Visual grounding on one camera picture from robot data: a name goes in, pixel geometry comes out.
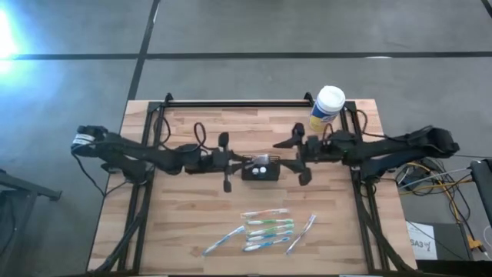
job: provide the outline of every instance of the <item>black floor stripe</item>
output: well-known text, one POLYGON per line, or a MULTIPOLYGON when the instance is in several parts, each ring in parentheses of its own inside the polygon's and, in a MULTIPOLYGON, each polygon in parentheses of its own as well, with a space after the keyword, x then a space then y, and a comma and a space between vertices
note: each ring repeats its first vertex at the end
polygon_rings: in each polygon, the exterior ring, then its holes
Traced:
POLYGON ((257 52, 257 53, 155 53, 146 59, 213 60, 277 58, 490 58, 492 52, 257 52))
POLYGON ((137 96, 138 84, 140 83, 141 72, 144 69, 145 56, 151 42, 152 30, 154 29, 155 17, 161 0, 152 2, 151 12, 148 15, 147 27, 145 29, 144 40, 141 42, 140 53, 138 54, 137 65, 131 78, 130 89, 128 90, 127 100, 135 100, 137 96))
POLYGON ((137 58, 138 54, 20 54, 6 60, 129 60, 137 58))
POLYGON ((481 0, 482 4, 484 4, 485 9, 489 13, 490 18, 492 18, 492 6, 490 5, 489 0, 481 0))

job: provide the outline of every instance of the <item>wooden tabletop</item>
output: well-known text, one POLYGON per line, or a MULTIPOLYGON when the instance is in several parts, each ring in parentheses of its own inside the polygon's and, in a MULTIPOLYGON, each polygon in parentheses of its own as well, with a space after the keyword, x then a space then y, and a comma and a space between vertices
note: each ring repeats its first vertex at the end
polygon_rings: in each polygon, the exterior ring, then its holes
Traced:
MULTIPOLYGON (((356 100, 356 103, 369 117, 367 132, 382 133, 375 101, 356 100)), ((148 101, 128 103, 121 128, 122 136, 141 141, 147 105, 148 101)), ((206 145, 211 147, 217 146, 221 132, 229 132, 230 148, 238 154, 270 153, 293 158, 295 150, 273 149, 271 146, 288 139, 295 122, 304 123, 307 133, 313 133, 308 127, 309 113, 309 108, 167 108, 165 117, 172 133, 167 145, 176 147, 195 142, 193 125, 202 122, 207 130, 206 145)), ((339 118, 335 119, 334 127, 341 128, 339 118)), ((309 166, 313 180, 304 187, 299 186, 296 174, 283 167, 278 182, 242 181, 241 173, 236 172, 231 178, 232 193, 223 192, 222 173, 170 176, 157 171, 141 274, 366 273, 348 167, 340 163, 309 166), (207 257, 201 256, 208 246, 244 224, 240 213, 278 208, 291 210, 291 214, 284 217, 294 219, 295 233, 302 230, 310 214, 317 216, 311 230, 297 244, 292 255, 284 254, 289 243, 255 252, 242 252, 245 235, 237 235, 207 257)), ((122 181, 121 175, 112 175, 108 189, 122 181)), ((89 269, 100 265, 121 239, 130 194, 129 185, 115 190, 106 198, 89 269)), ((394 183, 378 183, 376 199, 383 233, 405 262, 416 268, 394 183)), ((377 247, 373 239, 371 244, 377 260, 377 247)), ((130 253, 128 261, 133 259, 133 251, 130 253)))

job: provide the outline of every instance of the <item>gray floor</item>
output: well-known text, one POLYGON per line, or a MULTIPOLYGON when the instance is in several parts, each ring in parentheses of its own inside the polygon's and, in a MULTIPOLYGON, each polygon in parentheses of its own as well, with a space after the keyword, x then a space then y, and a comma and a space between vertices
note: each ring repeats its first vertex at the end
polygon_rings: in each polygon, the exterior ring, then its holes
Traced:
MULTIPOLYGON (((4 4, 20 54, 138 53, 151 0, 4 4)), ((479 0, 167 0, 148 51, 492 51, 491 27, 479 0)), ((78 125, 119 130, 135 64, 0 62, 0 168, 64 191, 59 202, 38 201, 19 276, 85 270, 101 196, 69 146, 78 125)), ((491 72, 492 58, 146 61, 136 99, 162 99, 167 92, 179 99, 300 98, 330 84, 349 98, 375 98, 389 135, 433 124, 453 132, 461 154, 492 155, 491 72)), ((444 163, 457 169, 469 161, 444 163)), ((105 186, 98 163, 84 164, 105 186)), ((471 228, 483 239, 488 223, 477 190, 463 190, 471 228)), ((402 202, 409 220, 453 221, 442 195, 402 202)))

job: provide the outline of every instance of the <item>paper sign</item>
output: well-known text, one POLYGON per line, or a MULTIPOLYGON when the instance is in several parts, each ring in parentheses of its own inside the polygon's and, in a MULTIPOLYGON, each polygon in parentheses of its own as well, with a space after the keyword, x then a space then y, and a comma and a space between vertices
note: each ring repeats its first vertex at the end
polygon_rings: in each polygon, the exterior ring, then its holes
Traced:
POLYGON ((407 222, 407 229, 408 235, 410 235, 410 244, 412 244, 414 249, 415 259, 437 260, 434 227, 407 222))

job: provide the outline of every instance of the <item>white lid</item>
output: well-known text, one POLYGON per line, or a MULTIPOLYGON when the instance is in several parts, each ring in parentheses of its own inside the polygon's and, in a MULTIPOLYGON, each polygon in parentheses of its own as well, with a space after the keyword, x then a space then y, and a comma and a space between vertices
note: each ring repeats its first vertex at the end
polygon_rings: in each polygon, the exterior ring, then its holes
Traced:
POLYGON ((344 92, 332 85, 326 85, 317 94, 316 104, 326 112, 338 112, 345 104, 344 92))

